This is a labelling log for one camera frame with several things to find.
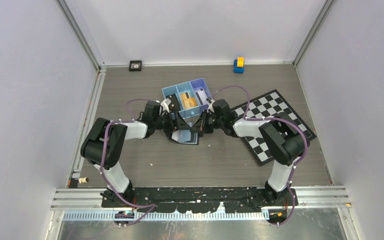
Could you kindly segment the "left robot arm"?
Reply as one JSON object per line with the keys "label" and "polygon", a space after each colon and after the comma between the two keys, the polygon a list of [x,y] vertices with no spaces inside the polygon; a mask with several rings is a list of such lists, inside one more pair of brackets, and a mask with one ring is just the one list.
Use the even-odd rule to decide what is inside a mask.
{"label": "left robot arm", "polygon": [[114,193],[115,202],[128,207],[134,197],[132,182],[120,164],[124,142],[149,138],[157,130],[171,138],[174,133],[190,128],[177,109],[170,106],[169,99],[162,102],[149,100],[138,119],[97,118],[81,145],[80,155],[98,169],[107,188]]}

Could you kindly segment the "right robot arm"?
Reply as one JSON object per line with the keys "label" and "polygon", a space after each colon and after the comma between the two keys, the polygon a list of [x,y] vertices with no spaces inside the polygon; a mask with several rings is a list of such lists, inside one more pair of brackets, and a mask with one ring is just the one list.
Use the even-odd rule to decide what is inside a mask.
{"label": "right robot arm", "polygon": [[249,118],[237,115],[224,100],[212,101],[197,122],[193,133],[211,134],[220,129],[233,138],[261,138],[274,159],[272,172],[265,183],[263,197],[271,205],[279,205],[290,194],[296,165],[306,156],[310,142],[305,133],[286,114],[275,117]]}

